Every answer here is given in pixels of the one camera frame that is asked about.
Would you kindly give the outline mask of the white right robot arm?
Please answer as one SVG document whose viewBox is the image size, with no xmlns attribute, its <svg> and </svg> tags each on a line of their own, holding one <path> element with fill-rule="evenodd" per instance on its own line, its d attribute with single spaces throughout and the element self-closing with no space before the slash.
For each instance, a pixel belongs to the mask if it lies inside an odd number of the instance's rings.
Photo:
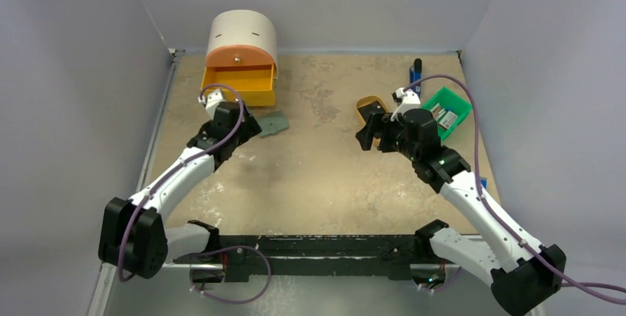
<svg viewBox="0 0 626 316">
<path fill-rule="evenodd" d="M 417 177 L 452 204 L 485 244 L 460 236 L 438 221 L 417 231 L 414 251 L 425 262 L 447 259 L 483 281 L 509 315 L 527 315 L 560 291 L 566 255 L 522 228 L 483 188 L 470 164 L 441 144 L 426 109 L 410 109 L 396 119 L 374 112 L 355 135 L 364 151 L 397 152 L 409 159 Z"/>
</svg>

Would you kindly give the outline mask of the green card holder wallet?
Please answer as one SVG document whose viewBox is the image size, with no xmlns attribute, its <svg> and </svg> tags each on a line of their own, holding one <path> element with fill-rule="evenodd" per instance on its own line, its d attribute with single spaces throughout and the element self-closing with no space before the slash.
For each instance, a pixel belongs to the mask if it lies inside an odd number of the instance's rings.
<svg viewBox="0 0 626 316">
<path fill-rule="evenodd" d="M 258 118 L 260 137 L 265 138 L 289 129 L 289 121 L 283 111 L 274 111 Z"/>
</svg>

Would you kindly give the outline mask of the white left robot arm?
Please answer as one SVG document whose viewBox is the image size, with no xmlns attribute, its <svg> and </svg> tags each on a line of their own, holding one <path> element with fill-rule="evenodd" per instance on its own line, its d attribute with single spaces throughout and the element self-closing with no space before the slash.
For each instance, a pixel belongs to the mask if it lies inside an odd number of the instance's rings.
<svg viewBox="0 0 626 316">
<path fill-rule="evenodd" d="M 119 281 L 152 278 L 164 263 L 186 255 L 203 264 L 219 257 L 218 228 L 198 220 L 165 228 L 165 220 L 202 180 L 214 174 L 237 147 L 261 133 L 240 101 L 220 100 L 208 109 L 209 121 L 166 171 L 130 198 L 113 198 L 105 206 L 98 257 L 116 266 Z"/>
</svg>

